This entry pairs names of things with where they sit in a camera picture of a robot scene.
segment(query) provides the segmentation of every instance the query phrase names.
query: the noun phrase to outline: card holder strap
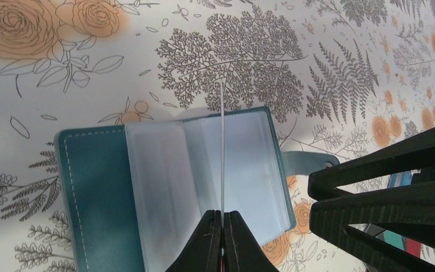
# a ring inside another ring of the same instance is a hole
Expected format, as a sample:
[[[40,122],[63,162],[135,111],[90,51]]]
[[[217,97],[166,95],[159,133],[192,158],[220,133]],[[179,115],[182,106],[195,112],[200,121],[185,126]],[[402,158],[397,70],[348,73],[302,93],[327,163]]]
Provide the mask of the card holder strap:
[[[339,164],[338,158],[330,154],[306,151],[283,152],[284,173],[286,176],[304,175]]]

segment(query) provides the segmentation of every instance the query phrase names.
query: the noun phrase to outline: black clip jaw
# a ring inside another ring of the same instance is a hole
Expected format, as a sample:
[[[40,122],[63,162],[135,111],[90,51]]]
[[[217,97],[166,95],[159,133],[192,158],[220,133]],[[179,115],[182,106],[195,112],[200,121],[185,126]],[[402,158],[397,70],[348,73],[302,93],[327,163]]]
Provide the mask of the black clip jaw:
[[[221,212],[215,210],[204,213],[181,254],[166,272],[221,271],[222,249],[226,272],[278,272],[239,212],[225,212],[222,229]]]
[[[352,194],[339,186],[421,169],[410,186]],[[311,231],[379,271],[435,266],[349,226],[369,223],[435,248],[435,128],[367,156],[312,173]]]

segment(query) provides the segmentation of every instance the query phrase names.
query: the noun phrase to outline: teal card holder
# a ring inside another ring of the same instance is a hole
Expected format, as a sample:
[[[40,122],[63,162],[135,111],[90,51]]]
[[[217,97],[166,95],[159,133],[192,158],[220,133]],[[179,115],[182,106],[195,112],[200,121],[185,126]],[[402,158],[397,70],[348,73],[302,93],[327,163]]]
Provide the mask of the teal card holder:
[[[267,107],[230,114],[250,111],[266,113],[271,124],[286,191],[286,176],[308,175],[339,163],[328,154],[281,153]],[[55,143],[78,271],[145,271],[124,126],[68,129],[56,135]],[[291,201],[286,202],[293,228]]]

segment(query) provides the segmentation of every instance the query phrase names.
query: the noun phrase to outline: floral wallpaper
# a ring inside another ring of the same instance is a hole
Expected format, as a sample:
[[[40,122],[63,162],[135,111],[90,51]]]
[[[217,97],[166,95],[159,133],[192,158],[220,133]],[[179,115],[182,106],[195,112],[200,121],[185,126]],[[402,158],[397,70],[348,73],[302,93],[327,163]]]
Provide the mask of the floral wallpaper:
[[[435,127],[428,0],[0,0],[0,271],[76,271],[54,153],[67,128],[266,105],[281,149],[358,158]],[[346,187],[387,186],[388,177]],[[296,227],[280,271],[365,271]],[[421,258],[435,264],[435,249]]]

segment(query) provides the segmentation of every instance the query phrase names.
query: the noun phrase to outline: red object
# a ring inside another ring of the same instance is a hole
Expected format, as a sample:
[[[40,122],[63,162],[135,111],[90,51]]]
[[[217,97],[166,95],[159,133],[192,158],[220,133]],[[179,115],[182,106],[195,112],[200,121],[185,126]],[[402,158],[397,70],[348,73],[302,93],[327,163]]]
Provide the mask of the red object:
[[[406,252],[418,258],[421,257],[421,243],[406,239]]]

